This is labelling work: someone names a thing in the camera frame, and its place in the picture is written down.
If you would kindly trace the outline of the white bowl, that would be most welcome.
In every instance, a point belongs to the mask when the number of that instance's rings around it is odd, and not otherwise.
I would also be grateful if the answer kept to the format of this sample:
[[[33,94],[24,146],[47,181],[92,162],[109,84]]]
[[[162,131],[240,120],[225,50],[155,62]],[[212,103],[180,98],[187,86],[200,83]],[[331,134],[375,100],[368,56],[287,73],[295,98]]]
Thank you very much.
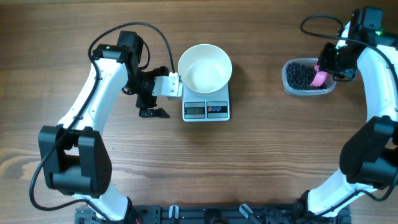
[[[231,79],[233,66],[228,54],[211,44],[194,45],[178,62],[182,83],[191,91],[210,94],[222,89]]]

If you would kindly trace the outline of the pink scoop with blue handle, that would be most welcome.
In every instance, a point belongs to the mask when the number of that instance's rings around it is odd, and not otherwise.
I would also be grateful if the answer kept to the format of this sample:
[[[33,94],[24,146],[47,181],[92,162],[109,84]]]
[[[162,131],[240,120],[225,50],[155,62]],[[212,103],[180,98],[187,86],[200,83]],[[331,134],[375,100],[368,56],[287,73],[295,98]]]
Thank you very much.
[[[320,66],[319,65],[314,66],[314,69],[316,71],[316,74],[315,74],[315,77],[314,77],[314,79],[313,79],[313,81],[311,82],[310,85],[314,86],[314,87],[320,87],[326,81],[328,73],[320,70]]]

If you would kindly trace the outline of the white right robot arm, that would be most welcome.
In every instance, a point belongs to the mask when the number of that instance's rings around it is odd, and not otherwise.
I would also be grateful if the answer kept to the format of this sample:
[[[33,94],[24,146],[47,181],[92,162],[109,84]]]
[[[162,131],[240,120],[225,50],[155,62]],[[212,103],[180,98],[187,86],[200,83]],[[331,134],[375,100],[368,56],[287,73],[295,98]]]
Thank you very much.
[[[363,79],[366,124],[343,146],[339,168],[319,187],[303,195],[304,222],[336,217],[362,195],[386,200],[397,186],[397,35],[381,27],[382,9],[365,6],[352,12],[325,44],[317,65],[335,81]]]

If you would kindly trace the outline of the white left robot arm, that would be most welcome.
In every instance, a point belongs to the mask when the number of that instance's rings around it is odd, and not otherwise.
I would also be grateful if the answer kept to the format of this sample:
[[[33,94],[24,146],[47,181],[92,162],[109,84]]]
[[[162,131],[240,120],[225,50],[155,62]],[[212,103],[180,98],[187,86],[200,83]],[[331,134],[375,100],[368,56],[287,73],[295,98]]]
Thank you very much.
[[[48,188],[87,204],[93,222],[141,222],[131,199],[111,182],[112,163],[102,139],[118,95],[136,95],[141,118],[166,118],[157,97],[180,97],[183,91],[173,68],[150,71],[140,64],[146,48],[137,33],[125,30],[114,45],[94,41],[88,50],[90,75],[76,101],[57,125],[42,127],[38,136],[37,172]]]

